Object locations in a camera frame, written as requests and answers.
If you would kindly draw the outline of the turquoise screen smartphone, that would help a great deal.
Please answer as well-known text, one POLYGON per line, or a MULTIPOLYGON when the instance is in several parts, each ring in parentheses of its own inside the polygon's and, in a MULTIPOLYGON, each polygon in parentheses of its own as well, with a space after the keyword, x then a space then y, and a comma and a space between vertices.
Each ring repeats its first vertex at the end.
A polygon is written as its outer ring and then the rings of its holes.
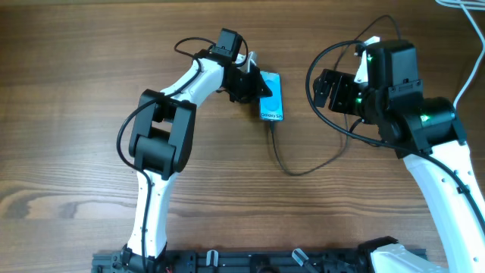
POLYGON ((261 75, 272 95, 260 98, 260 119, 263 121, 282 121, 284 116, 280 75, 267 71, 262 71, 261 75))

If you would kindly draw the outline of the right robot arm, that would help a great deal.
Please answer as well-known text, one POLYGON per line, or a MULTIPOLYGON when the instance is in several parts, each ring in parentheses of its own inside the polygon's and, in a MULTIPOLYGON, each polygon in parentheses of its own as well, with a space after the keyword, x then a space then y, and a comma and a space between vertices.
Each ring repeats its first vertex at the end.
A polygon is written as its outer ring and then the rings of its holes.
POLYGON ((440 236, 450 272, 484 270, 484 197, 465 129, 452 103, 425 98, 415 47, 394 39, 354 43, 367 79, 326 69, 307 74, 315 113, 323 107, 375 125, 376 146, 392 149, 418 184, 440 236))

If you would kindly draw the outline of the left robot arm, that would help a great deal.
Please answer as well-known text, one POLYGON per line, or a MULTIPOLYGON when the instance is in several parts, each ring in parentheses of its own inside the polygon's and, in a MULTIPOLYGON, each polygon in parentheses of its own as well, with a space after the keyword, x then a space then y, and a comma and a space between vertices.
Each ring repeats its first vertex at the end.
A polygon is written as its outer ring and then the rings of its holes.
POLYGON ((122 123, 116 149, 122 151, 122 136, 132 123, 128 152, 133 160, 121 160, 136 172, 139 183, 133 232, 121 251, 126 270, 162 268, 171 191, 189 161, 198 107, 212 93, 226 92, 231 102, 241 104, 272 96, 255 53, 240 54, 246 45, 236 31, 222 29, 217 42, 190 55, 190 69, 173 85, 144 91, 136 110, 122 123))

